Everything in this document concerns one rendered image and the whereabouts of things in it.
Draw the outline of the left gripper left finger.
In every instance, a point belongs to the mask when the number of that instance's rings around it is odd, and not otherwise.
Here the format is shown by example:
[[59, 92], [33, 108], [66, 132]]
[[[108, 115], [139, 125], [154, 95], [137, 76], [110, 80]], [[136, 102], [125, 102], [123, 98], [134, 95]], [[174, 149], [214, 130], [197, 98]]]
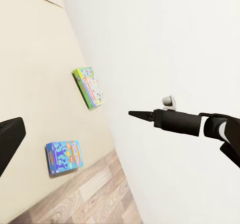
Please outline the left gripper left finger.
[[0, 122], [0, 177], [26, 136], [22, 117]]

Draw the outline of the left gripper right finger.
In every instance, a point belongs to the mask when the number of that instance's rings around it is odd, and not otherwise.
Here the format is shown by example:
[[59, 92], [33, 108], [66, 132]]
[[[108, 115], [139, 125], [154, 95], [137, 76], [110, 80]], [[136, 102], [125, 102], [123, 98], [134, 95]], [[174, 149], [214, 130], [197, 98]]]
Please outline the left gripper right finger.
[[240, 157], [240, 119], [230, 116], [225, 125], [224, 135]]

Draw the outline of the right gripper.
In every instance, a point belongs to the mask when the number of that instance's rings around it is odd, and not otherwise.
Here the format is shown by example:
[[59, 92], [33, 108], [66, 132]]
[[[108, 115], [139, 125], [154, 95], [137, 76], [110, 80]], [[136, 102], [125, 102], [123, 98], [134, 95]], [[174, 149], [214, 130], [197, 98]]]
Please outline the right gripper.
[[164, 131], [184, 134], [187, 113], [174, 110], [154, 109], [154, 111], [129, 111], [131, 116], [154, 122], [154, 127]]

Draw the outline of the board game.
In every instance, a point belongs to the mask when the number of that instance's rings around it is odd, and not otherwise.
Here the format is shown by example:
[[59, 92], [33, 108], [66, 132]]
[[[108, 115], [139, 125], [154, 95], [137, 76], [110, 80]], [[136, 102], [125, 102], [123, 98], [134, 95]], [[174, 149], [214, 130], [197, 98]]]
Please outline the board game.
[[90, 108], [106, 101], [91, 67], [75, 69], [74, 75]]
[[46, 145], [51, 175], [84, 166], [78, 140], [58, 141]]

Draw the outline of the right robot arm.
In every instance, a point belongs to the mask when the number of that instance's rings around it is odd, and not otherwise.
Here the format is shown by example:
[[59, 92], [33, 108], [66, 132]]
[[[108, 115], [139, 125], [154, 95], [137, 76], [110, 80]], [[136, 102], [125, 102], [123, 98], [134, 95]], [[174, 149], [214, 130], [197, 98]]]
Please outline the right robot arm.
[[202, 117], [208, 117], [204, 124], [204, 135], [225, 142], [220, 150], [240, 167], [240, 157], [224, 135], [225, 125], [229, 115], [220, 113], [200, 113], [192, 115], [176, 111], [176, 100], [170, 95], [162, 99], [164, 108], [154, 111], [129, 111], [129, 115], [154, 122], [154, 127], [164, 131], [199, 136]]

